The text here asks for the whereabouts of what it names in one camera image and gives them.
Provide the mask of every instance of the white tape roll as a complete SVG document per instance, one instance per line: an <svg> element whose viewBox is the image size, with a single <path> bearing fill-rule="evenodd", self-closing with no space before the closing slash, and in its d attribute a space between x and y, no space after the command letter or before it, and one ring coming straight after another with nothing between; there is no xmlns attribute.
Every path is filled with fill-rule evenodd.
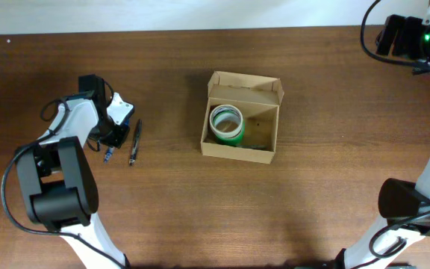
<svg viewBox="0 0 430 269"><path fill-rule="evenodd" d="M217 137L232 138L239 135L243 126L243 115L240 110L233 105L219 105L212 110L209 117L210 128ZM223 122L237 124L233 131L223 132L216 127Z"/></svg>

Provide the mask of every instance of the black pen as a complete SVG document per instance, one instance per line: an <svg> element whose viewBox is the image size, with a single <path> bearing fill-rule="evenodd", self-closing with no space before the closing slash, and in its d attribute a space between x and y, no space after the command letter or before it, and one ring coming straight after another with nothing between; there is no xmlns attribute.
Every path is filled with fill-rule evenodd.
<svg viewBox="0 0 430 269"><path fill-rule="evenodd" d="M134 165L135 159L137 157L137 150L139 149L140 132L142 131L142 120L137 121L137 129L135 130L134 136L134 147L132 147L131 159L128 161L128 165Z"/></svg>

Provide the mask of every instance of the wood grain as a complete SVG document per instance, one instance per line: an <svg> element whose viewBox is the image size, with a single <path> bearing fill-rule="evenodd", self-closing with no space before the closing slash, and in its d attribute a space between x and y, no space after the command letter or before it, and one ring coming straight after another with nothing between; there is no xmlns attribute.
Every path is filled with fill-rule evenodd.
<svg viewBox="0 0 430 269"><path fill-rule="evenodd" d="M378 28L367 38L374 40ZM0 36L0 180L48 127L39 110L95 73L144 129L108 164L85 149L99 214L133 265L261 266L330 260L377 215L382 182L415 181L430 156L430 75L363 54L358 27ZM271 165L201 156L214 70L281 78ZM15 173L8 200L24 224ZM430 268L430 238L399 262ZM12 227L0 201L0 268L82 268L60 238Z"/></svg>

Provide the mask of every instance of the brown table surface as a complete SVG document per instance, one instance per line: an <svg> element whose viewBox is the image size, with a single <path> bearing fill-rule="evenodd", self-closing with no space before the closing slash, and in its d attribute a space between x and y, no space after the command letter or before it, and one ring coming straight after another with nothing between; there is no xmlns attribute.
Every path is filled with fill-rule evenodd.
<svg viewBox="0 0 430 269"><path fill-rule="evenodd" d="M367 32L370 45L378 30ZM144 124L135 167L130 142L108 164L84 149L102 222L133 265L333 259L376 218L383 181L415 181L430 156L430 75L368 58L358 35L335 27L0 36L0 181L15 148L49 127L41 107L95 73L137 106L131 127ZM270 165L201 155L214 70L281 78ZM7 196L19 220L42 229L25 216L15 172ZM430 268L430 238L397 261ZM11 226L0 200L0 268L82 267L60 238Z"/></svg>

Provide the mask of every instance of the wooden table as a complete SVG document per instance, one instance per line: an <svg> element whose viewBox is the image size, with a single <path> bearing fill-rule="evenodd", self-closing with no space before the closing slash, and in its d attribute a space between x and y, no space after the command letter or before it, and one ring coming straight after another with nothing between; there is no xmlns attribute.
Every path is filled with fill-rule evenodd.
<svg viewBox="0 0 430 269"><path fill-rule="evenodd" d="M358 35L359 27L0 36L0 181L15 148L49 126L41 107L95 73L137 106L131 127L144 122L135 167L131 143L108 164L85 149L101 219L133 265L333 259L374 221L383 181L415 181L430 156L430 75L368 58ZM201 155L214 70L281 78L271 165ZM34 227L15 172L7 195ZM397 261L430 268L430 238ZM0 268L82 267L60 238L11 226L0 200Z"/></svg>

